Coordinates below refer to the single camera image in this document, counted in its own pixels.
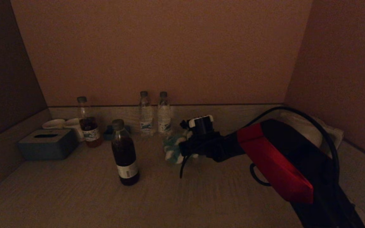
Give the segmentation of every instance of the gray tissue box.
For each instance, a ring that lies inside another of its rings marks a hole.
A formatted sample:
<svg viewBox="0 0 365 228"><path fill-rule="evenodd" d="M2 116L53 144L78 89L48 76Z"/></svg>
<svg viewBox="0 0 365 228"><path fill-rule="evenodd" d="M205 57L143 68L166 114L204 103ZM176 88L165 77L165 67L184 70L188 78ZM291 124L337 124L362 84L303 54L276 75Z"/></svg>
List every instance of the gray tissue box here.
<svg viewBox="0 0 365 228"><path fill-rule="evenodd" d="M65 159L78 146L72 129L36 130L18 143L26 160Z"/></svg>

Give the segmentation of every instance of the bottle cap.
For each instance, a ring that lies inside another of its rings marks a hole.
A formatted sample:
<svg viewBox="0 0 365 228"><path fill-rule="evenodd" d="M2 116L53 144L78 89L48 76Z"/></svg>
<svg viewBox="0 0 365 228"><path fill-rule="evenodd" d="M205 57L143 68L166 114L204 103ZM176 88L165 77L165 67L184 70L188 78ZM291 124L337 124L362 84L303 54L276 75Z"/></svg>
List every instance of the bottle cap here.
<svg viewBox="0 0 365 228"><path fill-rule="evenodd" d="M167 97L167 92L165 92L165 91L160 92L160 97Z"/></svg>
<svg viewBox="0 0 365 228"><path fill-rule="evenodd" d="M147 91L141 91L140 92L140 96L141 97L147 97L147 95L148 95L149 93L147 92Z"/></svg>
<svg viewBox="0 0 365 228"><path fill-rule="evenodd" d="M77 101L79 103L85 103L85 102L87 102L87 97L77 97Z"/></svg>
<svg viewBox="0 0 365 228"><path fill-rule="evenodd" d="M112 121L112 127L114 131L120 131L125 127L125 123L122 119L116 119Z"/></svg>

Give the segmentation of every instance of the bottle label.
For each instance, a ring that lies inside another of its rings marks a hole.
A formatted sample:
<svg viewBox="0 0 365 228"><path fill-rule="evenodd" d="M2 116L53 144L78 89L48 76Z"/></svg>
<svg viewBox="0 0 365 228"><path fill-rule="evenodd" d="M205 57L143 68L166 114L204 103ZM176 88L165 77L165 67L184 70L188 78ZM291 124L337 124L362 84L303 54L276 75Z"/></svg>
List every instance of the bottle label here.
<svg viewBox="0 0 365 228"><path fill-rule="evenodd" d="M150 122L141 122L140 123L140 129L142 132L150 132L152 131L153 127L153 119Z"/></svg>
<svg viewBox="0 0 365 228"><path fill-rule="evenodd" d="M130 166L116 165L116 167L118 168L119 176L125 179L135 176L136 174L138 174L139 171L136 161L133 162Z"/></svg>
<svg viewBox="0 0 365 228"><path fill-rule="evenodd" d="M171 130L171 119L166 119L158 122L158 131L160 133L168 132Z"/></svg>
<svg viewBox="0 0 365 228"><path fill-rule="evenodd" d="M100 138L100 133L98 128L95 128L94 130L91 131L82 131L82 133L84 134L85 141L87 142L95 141Z"/></svg>

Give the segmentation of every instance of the mug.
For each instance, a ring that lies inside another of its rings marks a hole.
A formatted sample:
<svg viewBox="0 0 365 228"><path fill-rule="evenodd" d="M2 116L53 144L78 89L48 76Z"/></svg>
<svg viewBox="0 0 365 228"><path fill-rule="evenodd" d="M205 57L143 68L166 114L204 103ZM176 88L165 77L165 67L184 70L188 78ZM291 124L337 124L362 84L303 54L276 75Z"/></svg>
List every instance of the mug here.
<svg viewBox="0 0 365 228"><path fill-rule="evenodd" d="M63 125L66 121L63 119L55 119L51 121L47 121L42 125L43 129L62 129Z"/></svg>
<svg viewBox="0 0 365 228"><path fill-rule="evenodd" d="M73 129L75 131L75 134L77 135L78 142L84 141L84 134L81 130L80 121L78 120L78 118L66 121L64 124L64 128Z"/></svg>

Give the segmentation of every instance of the bottle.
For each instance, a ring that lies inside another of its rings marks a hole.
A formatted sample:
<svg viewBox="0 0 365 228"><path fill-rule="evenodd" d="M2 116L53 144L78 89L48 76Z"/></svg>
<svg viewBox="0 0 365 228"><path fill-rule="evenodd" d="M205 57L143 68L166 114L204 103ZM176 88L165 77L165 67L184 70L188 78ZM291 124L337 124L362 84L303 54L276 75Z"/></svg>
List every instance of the bottle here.
<svg viewBox="0 0 365 228"><path fill-rule="evenodd" d="M139 110L140 131L143 136L150 136L153 134L153 107L147 91L140 92Z"/></svg>
<svg viewBox="0 0 365 228"><path fill-rule="evenodd" d="M160 101L158 102L158 132L162 135L171 132L171 109L167 98L167 92L160 93Z"/></svg>
<svg viewBox="0 0 365 228"><path fill-rule="evenodd" d="M112 152L123 185L134 185L139 180L136 152L133 140L121 119L112 121Z"/></svg>
<svg viewBox="0 0 365 228"><path fill-rule="evenodd" d="M78 120L80 121L81 130L88 147L98 147L103 142L103 136L98 129L97 120L91 116L90 106L87 104L86 97L77 97L78 101Z"/></svg>

